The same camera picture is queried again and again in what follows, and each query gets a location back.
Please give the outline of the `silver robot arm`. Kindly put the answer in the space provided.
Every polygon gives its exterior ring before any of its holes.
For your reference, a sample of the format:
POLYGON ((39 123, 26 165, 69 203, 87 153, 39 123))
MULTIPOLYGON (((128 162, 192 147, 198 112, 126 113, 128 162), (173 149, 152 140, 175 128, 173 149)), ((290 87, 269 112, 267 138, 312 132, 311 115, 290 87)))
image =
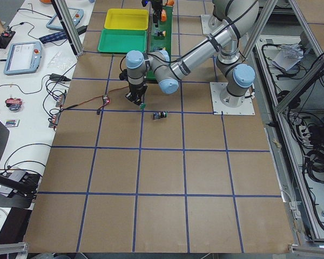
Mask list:
POLYGON ((239 60, 238 42, 254 24, 258 11, 258 1, 213 1, 213 30, 205 39, 185 55, 171 61, 165 50, 143 53, 137 50, 126 55, 126 67, 120 74, 129 84, 126 98, 144 108, 143 95, 147 90, 145 75, 152 71, 165 94, 174 93, 180 81, 196 67, 213 55, 217 55, 216 65, 228 83, 221 91, 221 102, 228 107, 239 107, 249 87, 255 79, 253 68, 239 60))

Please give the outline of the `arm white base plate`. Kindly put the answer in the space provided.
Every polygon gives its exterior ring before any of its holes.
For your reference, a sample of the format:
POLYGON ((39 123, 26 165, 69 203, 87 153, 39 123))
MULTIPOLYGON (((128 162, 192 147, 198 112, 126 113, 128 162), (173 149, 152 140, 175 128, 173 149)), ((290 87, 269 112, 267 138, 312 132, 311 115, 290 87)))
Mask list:
POLYGON ((210 82, 213 114, 215 115, 255 115, 250 90, 244 96, 234 97, 227 91, 226 82, 210 82))
POLYGON ((201 15, 200 20, 203 35, 211 33, 220 24, 220 21, 213 15, 201 15))

